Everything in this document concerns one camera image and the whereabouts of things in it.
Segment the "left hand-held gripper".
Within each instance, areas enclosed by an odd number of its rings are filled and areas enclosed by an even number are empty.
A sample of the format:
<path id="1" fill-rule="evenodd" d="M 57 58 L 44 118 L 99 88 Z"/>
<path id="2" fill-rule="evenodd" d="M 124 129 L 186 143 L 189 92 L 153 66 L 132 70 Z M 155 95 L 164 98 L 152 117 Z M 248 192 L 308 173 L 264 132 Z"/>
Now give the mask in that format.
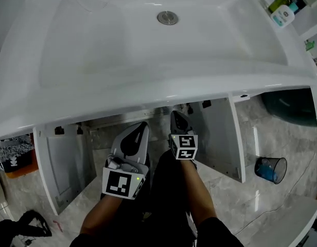
<path id="1" fill-rule="evenodd" d="M 149 125 L 138 122 L 119 133 L 102 171 L 102 193 L 134 200 L 150 172 Z"/>

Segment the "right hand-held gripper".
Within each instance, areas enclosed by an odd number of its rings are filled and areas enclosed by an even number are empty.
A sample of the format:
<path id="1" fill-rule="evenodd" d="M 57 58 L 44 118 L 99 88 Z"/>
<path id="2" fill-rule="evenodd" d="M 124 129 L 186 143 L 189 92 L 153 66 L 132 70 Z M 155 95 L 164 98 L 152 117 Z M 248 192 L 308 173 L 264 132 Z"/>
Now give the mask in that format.
<path id="1" fill-rule="evenodd" d="M 189 118 L 179 111 L 170 115 L 169 147 L 176 160 L 194 160 L 198 150 L 198 136 Z"/>

